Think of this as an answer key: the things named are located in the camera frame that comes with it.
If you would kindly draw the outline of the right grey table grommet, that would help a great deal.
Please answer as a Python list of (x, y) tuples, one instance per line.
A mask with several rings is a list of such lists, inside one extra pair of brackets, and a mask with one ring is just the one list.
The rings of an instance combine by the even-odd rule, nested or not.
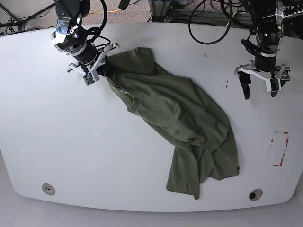
[(249, 194), (249, 199), (251, 201), (257, 201), (259, 200), (263, 195), (262, 189), (255, 189)]

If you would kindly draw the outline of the left grey table grommet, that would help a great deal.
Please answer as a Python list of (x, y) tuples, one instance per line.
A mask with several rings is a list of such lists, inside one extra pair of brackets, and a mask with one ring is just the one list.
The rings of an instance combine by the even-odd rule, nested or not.
[(53, 196), (55, 195), (55, 188), (51, 186), (50, 184), (44, 183), (42, 185), (42, 190), (45, 194)]

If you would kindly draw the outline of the white power strip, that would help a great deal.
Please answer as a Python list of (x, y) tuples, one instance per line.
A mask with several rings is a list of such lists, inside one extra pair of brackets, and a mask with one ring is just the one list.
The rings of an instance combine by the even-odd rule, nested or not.
[(297, 16), (302, 16), (303, 15), (303, 6), (302, 5), (293, 5), (293, 6), (288, 6), (285, 8), (285, 10), (282, 13), (282, 18), (293, 18)]

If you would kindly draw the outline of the red tape rectangle marking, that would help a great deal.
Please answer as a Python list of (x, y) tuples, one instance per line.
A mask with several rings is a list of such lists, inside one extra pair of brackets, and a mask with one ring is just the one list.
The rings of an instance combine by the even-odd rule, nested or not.
[(270, 166), (281, 166), (287, 150), (290, 132), (275, 131), (270, 143), (268, 161)]

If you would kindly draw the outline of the grey table grommet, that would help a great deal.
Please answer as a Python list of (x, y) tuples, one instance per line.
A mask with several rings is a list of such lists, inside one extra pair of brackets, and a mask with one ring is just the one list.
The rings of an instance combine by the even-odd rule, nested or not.
[(50, 184), (44, 183), (42, 185), (42, 190), (45, 194), (53, 196), (55, 195), (55, 188), (51, 186)]
[(251, 201), (257, 201), (259, 200), (263, 195), (262, 189), (255, 189), (249, 194), (249, 199)]

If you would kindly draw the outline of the aluminium frame stand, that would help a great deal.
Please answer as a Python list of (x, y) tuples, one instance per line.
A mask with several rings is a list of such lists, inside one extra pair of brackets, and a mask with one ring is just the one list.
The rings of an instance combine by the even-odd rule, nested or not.
[(167, 21), (167, 10), (171, 4), (171, 0), (149, 0), (152, 22), (164, 23)]

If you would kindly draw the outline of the olive green T-shirt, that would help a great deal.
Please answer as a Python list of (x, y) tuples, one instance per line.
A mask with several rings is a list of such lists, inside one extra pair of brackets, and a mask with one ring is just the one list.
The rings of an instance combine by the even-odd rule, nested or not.
[(105, 76), (127, 110), (174, 146), (168, 191), (197, 200), (207, 178), (222, 180), (239, 174), (227, 114), (191, 78), (160, 66), (152, 49), (138, 47), (109, 56)]

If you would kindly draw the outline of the black tripod leg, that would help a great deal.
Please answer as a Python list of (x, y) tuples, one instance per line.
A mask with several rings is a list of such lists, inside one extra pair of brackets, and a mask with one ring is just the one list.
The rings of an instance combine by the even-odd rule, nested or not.
[(0, 23), (23, 22), (20, 26), (2, 27), (0, 34), (54, 27), (57, 16), (52, 0), (2, 0)]

